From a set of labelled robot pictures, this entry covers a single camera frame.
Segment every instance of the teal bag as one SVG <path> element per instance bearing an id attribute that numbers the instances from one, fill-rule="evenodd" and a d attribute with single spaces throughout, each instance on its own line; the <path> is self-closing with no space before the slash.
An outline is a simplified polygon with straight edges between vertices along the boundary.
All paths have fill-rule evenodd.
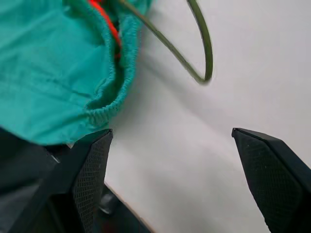
<path id="1" fill-rule="evenodd" d="M 128 0 L 141 14 L 151 0 Z M 142 23 L 116 1 L 121 60 L 86 0 L 0 1 L 0 126 L 28 141 L 72 143 L 107 127 L 135 76 Z"/>

